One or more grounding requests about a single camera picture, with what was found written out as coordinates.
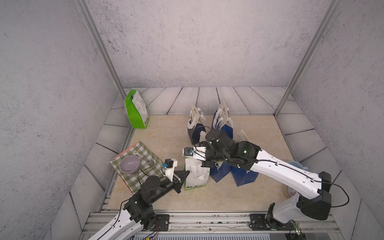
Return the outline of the green white takeout bag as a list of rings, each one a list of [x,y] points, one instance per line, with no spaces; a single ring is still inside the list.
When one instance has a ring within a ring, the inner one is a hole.
[[[138,90],[130,90],[125,98],[125,111],[134,129],[146,129],[149,113]]]
[[[186,158],[185,171],[190,171],[185,181],[185,190],[192,190],[200,187],[205,187],[210,176],[210,168],[202,167],[202,161]]]

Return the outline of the dark navy takeaway bag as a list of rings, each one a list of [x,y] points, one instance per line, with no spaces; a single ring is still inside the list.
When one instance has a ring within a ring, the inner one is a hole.
[[[206,140],[207,130],[204,127],[205,120],[204,112],[195,105],[191,105],[187,129],[192,145],[197,145]]]

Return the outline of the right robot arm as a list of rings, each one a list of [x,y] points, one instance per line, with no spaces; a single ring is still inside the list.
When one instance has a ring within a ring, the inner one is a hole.
[[[270,205],[268,220],[286,224],[300,216],[319,221],[328,218],[332,208],[332,176],[329,173],[316,174],[297,168],[251,142],[237,143],[218,129],[203,134],[199,145],[206,148],[204,164],[225,162],[237,169],[266,175],[296,191],[289,199]]]

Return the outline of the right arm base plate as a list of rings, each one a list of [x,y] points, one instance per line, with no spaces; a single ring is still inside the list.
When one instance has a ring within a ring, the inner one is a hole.
[[[295,231],[294,224],[289,221],[280,223],[274,218],[268,218],[265,214],[250,214],[249,228],[254,231]]]

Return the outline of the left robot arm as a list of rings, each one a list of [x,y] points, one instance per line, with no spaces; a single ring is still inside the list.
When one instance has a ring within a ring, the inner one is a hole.
[[[128,200],[123,201],[119,213],[92,240],[128,240],[143,230],[156,227],[156,213],[153,203],[174,190],[178,194],[190,171],[175,171],[172,179],[161,180],[149,176],[141,188]]]

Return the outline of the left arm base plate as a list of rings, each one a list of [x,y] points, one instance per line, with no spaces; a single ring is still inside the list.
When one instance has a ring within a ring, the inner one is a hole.
[[[155,215],[149,220],[147,230],[148,231],[159,231],[167,232],[169,230],[170,215],[168,214],[159,214]]]

